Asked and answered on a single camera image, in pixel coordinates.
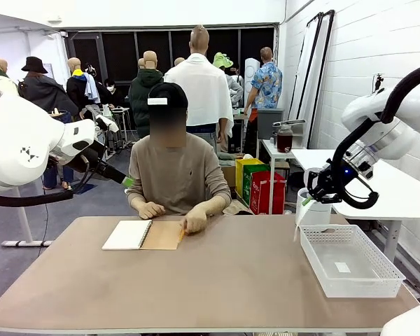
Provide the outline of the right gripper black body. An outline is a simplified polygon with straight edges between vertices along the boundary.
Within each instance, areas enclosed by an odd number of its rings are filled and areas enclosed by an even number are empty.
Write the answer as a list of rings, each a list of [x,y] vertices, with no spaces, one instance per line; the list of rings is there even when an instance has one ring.
[[[318,191],[320,203],[340,203],[342,201],[342,194],[340,186],[342,181],[342,174],[340,170],[333,170],[331,167],[324,168],[318,177]]]

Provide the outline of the spiral notebook brown cover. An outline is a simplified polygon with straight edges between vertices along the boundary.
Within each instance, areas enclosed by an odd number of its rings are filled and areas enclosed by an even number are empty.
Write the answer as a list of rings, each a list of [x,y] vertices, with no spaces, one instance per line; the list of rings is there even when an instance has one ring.
[[[101,249],[173,251],[182,229],[180,221],[121,220]]]

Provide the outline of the person's right forearm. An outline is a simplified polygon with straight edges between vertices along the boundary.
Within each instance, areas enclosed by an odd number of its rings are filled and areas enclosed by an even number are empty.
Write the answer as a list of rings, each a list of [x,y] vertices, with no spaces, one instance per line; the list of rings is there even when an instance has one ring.
[[[151,203],[147,202],[144,198],[143,194],[133,190],[131,188],[127,188],[125,190],[125,194],[127,196],[127,201],[131,208],[136,211],[144,211],[151,208]]]

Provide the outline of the person's left forearm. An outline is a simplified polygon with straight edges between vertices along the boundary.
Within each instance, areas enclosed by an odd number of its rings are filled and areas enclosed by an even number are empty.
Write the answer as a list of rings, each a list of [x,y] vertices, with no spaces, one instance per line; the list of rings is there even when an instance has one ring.
[[[219,192],[212,196],[210,199],[201,203],[200,206],[207,216],[218,215],[223,212],[232,201],[229,191]]]

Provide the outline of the person's left hand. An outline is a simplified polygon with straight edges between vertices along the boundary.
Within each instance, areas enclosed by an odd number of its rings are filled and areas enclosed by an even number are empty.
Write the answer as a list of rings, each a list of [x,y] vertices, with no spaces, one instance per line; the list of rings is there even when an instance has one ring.
[[[207,225],[207,214],[205,209],[196,206],[191,209],[183,219],[183,230],[187,235],[202,231]]]

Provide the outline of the white trash bin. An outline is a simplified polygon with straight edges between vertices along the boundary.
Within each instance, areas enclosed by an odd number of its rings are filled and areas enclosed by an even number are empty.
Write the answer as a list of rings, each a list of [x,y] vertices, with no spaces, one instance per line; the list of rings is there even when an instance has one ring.
[[[315,202],[302,206],[302,201],[309,196],[306,188],[297,192],[295,224],[297,226],[327,225],[330,223],[331,204]]]

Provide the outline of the red and green box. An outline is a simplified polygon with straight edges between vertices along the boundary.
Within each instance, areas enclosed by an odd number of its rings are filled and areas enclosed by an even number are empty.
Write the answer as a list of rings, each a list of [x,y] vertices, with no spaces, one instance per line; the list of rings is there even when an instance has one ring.
[[[269,171],[257,171],[251,175],[251,191],[249,206],[255,215],[283,214],[285,208],[284,177],[274,173],[273,192],[270,196],[271,182]]]

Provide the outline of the person in beige sweater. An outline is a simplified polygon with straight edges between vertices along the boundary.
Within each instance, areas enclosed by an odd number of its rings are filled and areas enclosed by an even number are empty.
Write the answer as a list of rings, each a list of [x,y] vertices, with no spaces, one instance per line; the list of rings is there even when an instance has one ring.
[[[184,147],[166,148],[146,136],[131,150],[131,189],[162,205],[167,215],[185,215],[215,194],[230,192],[214,149],[194,134],[185,139]]]

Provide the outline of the brown glass jar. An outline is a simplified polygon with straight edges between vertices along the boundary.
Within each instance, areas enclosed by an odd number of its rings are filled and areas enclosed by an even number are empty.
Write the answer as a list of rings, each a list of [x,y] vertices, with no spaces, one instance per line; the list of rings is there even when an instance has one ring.
[[[293,131],[290,125],[282,125],[277,130],[276,147],[280,153],[289,153],[293,144]]]

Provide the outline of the small white side table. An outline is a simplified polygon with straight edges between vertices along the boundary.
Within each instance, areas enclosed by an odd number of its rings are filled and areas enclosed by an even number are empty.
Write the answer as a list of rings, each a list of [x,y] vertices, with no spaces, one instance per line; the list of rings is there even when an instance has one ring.
[[[276,161],[284,161],[288,159],[296,159],[298,151],[305,151],[306,148],[292,149],[289,153],[280,153],[270,140],[257,140],[256,157],[259,158],[260,147],[264,147],[270,157],[270,171],[269,171],[269,204],[268,214],[272,215],[273,210],[273,196],[274,196],[274,173],[276,168]]]

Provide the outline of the green shopping bag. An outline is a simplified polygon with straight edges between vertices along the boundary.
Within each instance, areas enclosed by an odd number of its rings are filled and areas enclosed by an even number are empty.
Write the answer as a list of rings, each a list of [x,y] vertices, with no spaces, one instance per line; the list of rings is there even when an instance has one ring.
[[[258,201],[260,184],[270,174],[268,164],[246,164],[243,168],[242,198],[249,206],[251,201]]]

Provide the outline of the white desk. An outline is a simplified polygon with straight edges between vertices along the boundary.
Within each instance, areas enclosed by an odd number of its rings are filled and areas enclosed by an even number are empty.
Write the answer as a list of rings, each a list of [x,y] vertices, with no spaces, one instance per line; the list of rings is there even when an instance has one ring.
[[[378,161],[368,183],[379,193],[372,208],[359,210],[342,202],[334,210],[347,219],[380,221],[388,227],[388,259],[395,258],[401,245],[420,263],[420,144],[399,160]]]

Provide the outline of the yellow scarf mannequin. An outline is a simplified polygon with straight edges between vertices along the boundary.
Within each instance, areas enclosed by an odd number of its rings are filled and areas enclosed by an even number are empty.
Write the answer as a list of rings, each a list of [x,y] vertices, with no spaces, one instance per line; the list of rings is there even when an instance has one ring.
[[[81,61],[77,57],[67,60],[71,72],[66,82],[66,93],[81,112],[87,105],[100,105],[101,99],[95,78],[81,69]]]

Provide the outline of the floral shirt mannequin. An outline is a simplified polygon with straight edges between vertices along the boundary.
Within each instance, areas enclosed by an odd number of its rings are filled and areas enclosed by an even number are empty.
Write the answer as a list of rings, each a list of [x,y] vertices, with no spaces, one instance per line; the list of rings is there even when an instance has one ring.
[[[273,62],[272,57],[273,53],[270,47],[260,50],[263,65],[254,73],[251,80],[251,91],[244,108],[245,115],[248,109],[251,109],[246,128],[244,152],[252,156],[256,155],[258,110],[275,109],[281,96],[283,74]]]

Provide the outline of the green hat mannequin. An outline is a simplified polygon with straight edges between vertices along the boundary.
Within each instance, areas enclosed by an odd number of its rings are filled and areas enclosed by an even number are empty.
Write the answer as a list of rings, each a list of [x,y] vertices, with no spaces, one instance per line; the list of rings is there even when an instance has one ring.
[[[232,108],[239,108],[243,95],[243,88],[232,76],[228,74],[228,70],[233,65],[233,61],[231,61],[226,54],[217,52],[213,57],[213,65],[222,70],[225,74]]]

